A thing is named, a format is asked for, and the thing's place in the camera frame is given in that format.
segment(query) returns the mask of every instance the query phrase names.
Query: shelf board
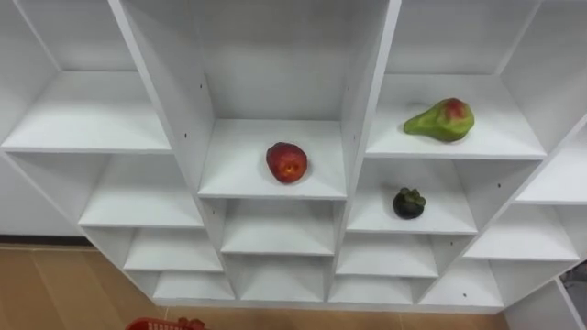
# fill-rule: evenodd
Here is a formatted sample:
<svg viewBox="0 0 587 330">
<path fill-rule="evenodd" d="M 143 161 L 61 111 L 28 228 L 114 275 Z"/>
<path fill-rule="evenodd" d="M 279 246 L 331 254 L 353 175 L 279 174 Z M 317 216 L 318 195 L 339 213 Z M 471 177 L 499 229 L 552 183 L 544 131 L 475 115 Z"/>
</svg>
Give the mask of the shelf board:
<svg viewBox="0 0 587 330">
<path fill-rule="evenodd" d="M 222 252 L 334 255 L 332 203 L 228 202 Z"/>
<path fill-rule="evenodd" d="M 305 176 L 279 183 L 265 154 L 276 142 L 299 146 L 309 160 Z M 217 120 L 200 185 L 201 197 L 346 198 L 340 124 L 325 121 Z"/>
<path fill-rule="evenodd" d="M 317 258 L 233 257 L 243 301 L 322 302 L 324 265 Z"/>
<path fill-rule="evenodd" d="M 412 304 L 408 280 L 382 277 L 338 276 L 334 279 L 329 303 Z"/>
<path fill-rule="evenodd" d="M 234 300 L 235 296 L 224 274 L 164 271 L 153 298 Z"/>
<path fill-rule="evenodd" d="M 475 115 L 463 140 L 404 133 L 406 120 L 449 97 L 468 103 Z M 546 152 L 497 76 L 386 74 L 366 157 L 541 160 Z"/>
<path fill-rule="evenodd" d="M 80 226 L 203 227 L 171 155 L 115 155 Z"/>
<path fill-rule="evenodd" d="M 347 235 L 337 275 L 438 276 L 428 237 L 424 235 Z"/>
<path fill-rule="evenodd" d="M 60 73 L 2 149 L 172 153 L 138 73 L 111 71 Z"/>
<path fill-rule="evenodd" d="M 519 204 L 587 204 L 587 128 L 515 199 Z"/>
<path fill-rule="evenodd" d="M 503 260 L 579 260 L 553 207 L 512 205 L 464 257 Z"/>
<path fill-rule="evenodd" d="M 414 220 L 399 218 L 393 198 L 417 187 L 426 210 Z M 452 161 L 445 159 L 367 159 L 350 211 L 348 232 L 474 235 L 477 229 Z"/>
<path fill-rule="evenodd" d="M 420 304 L 504 307 L 489 262 L 480 260 L 454 264 Z"/>
<path fill-rule="evenodd" d="M 181 229 L 139 229 L 124 269 L 223 270 L 205 232 Z"/>
</svg>

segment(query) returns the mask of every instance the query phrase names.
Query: red apple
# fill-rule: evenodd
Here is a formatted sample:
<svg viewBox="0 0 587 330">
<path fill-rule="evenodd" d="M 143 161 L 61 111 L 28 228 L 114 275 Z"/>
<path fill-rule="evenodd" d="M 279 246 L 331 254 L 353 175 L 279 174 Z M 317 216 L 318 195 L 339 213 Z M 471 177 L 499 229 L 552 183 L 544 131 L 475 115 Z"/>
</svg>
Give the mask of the red apple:
<svg viewBox="0 0 587 330">
<path fill-rule="evenodd" d="M 300 180 L 308 168 L 308 160 L 304 151 L 298 146 L 277 142 L 267 149 L 267 166 L 271 174 L 281 183 L 292 183 Z"/>
</svg>

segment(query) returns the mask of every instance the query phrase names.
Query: shelving unit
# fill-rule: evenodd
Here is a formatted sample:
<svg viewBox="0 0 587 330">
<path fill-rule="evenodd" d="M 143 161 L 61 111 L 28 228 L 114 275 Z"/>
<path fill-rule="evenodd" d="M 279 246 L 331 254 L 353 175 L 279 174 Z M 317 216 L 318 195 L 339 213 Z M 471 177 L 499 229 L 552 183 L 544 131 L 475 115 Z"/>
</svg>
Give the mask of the shelving unit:
<svg viewBox="0 0 587 330">
<path fill-rule="evenodd" d="M 585 17 L 2 0 L 0 152 L 158 304 L 497 313 L 587 259 Z M 448 97 L 475 114 L 463 140 L 403 132 Z M 276 142 L 302 180 L 273 178 Z"/>
</svg>

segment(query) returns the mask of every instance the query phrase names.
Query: white wall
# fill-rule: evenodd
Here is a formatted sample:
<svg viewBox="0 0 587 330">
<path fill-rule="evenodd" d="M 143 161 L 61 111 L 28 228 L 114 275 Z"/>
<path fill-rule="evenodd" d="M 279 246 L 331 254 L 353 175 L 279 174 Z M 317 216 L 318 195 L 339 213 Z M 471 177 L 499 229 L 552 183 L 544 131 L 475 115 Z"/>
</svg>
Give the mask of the white wall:
<svg viewBox="0 0 587 330">
<path fill-rule="evenodd" d="M 0 154 L 0 235 L 81 236 Z"/>
</svg>

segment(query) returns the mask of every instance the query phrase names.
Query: pear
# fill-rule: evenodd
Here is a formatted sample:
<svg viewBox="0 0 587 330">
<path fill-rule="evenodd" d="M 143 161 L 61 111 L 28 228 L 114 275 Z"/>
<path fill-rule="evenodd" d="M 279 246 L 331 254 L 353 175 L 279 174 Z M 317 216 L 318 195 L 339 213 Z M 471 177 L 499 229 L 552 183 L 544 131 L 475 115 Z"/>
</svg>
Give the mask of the pear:
<svg viewBox="0 0 587 330">
<path fill-rule="evenodd" d="M 404 132 L 454 142 L 464 138 L 474 124 L 475 117 L 469 105 L 457 98 L 449 98 L 406 121 Z"/>
</svg>

